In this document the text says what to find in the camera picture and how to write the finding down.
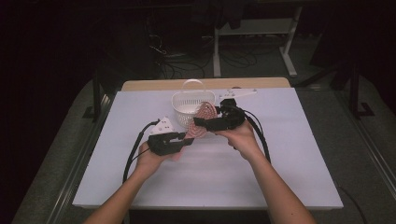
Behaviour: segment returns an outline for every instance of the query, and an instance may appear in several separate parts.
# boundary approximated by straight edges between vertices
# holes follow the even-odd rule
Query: plastic basket
[[[198,82],[203,86],[200,91],[185,91],[186,84]],[[194,115],[198,112],[202,102],[214,104],[216,96],[213,91],[207,91],[204,83],[198,79],[188,79],[181,87],[181,91],[172,96],[172,106],[177,115],[177,122],[184,128],[188,128]]]

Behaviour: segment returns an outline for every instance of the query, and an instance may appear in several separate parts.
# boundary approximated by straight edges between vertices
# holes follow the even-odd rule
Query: person's right hand
[[[245,120],[240,126],[232,130],[214,132],[228,139],[228,145],[238,150],[248,161],[263,156],[254,136],[253,127]]]

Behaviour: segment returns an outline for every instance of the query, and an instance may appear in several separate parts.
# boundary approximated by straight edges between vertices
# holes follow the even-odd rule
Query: gray floor
[[[291,84],[299,83],[321,70],[309,65],[317,42],[317,37],[295,38],[290,57],[299,74],[296,78],[289,78],[277,51],[276,47],[283,43],[282,37],[269,36],[260,45],[245,45],[236,50],[241,43],[233,46],[231,42],[231,48],[223,43],[220,48],[222,76],[287,77]],[[251,48],[256,49],[255,58],[247,56],[250,58],[241,59],[240,56],[244,55],[241,50],[246,53]],[[207,59],[210,58],[197,60],[195,63],[205,64]],[[177,69],[175,77],[201,78],[204,73],[206,78],[213,77],[210,60],[202,69],[192,64],[172,64],[184,68]],[[244,66],[241,64],[249,66],[235,68],[237,65]],[[163,70],[166,70],[167,77],[173,73],[170,67]],[[367,223],[394,223],[395,196],[389,190],[391,186],[383,175],[384,163],[378,165],[375,156],[383,155],[389,170],[396,171],[396,119],[382,103],[375,87],[364,78],[361,78],[360,100],[369,104],[375,116],[354,119],[346,109],[347,88],[344,91],[332,91],[328,86],[331,78],[332,76],[325,77],[311,85],[311,88],[297,89],[322,156],[334,182],[340,186],[339,193],[345,205],[343,209],[313,211],[313,214],[318,223],[363,223],[358,207],[352,201],[354,200],[367,218]],[[92,106],[91,82],[81,90],[71,106],[13,223],[80,223],[92,212],[71,205],[78,181],[89,160],[89,155],[86,156],[83,150],[92,149],[92,142],[100,129],[92,123],[92,119],[82,117],[88,106]],[[242,218],[240,222],[260,223],[260,216],[257,214],[245,215],[250,219]],[[162,219],[161,222],[190,223],[172,222],[171,218]],[[223,222],[215,219],[213,222],[202,223]]]

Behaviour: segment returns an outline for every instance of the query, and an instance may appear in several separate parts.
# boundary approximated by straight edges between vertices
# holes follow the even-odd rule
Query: white table surface
[[[236,102],[262,124],[276,170],[308,209],[343,207],[295,89],[257,91],[236,98]],[[136,137],[148,123],[167,116],[178,132],[185,132],[172,107],[175,92],[118,92],[73,205],[97,207],[117,190]],[[219,105],[219,95],[225,90],[213,92]],[[142,142],[148,139],[152,127],[146,130]],[[228,146],[225,138],[209,133],[186,147],[179,161],[165,161],[131,207],[265,209],[267,204],[247,161]]]

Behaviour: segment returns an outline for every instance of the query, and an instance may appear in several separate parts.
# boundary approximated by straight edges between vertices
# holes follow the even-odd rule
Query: dark background
[[[104,2],[84,1],[86,6],[78,7]],[[12,220],[70,105],[95,72],[107,93],[127,79],[158,77],[154,63],[158,56],[149,49],[146,11],[131,15],[76,8],[76,2],[61,0],[0,3],[0,196],[7,205],[1,210],[1,223]],[[174,20],[191,27],[189,20],[177,17],[188,17],[188,12],[181,7],[164,12],[166,16],[158,14],[163,23],[157,28]],[[324,31],[312,63],[326,67],[352,55],[360,73],[396,111],[394,12],[390,1],[305,7],[298,33]],[[181,40],[189,39],[191,46],[198,43],[201,31],[182,31]]]

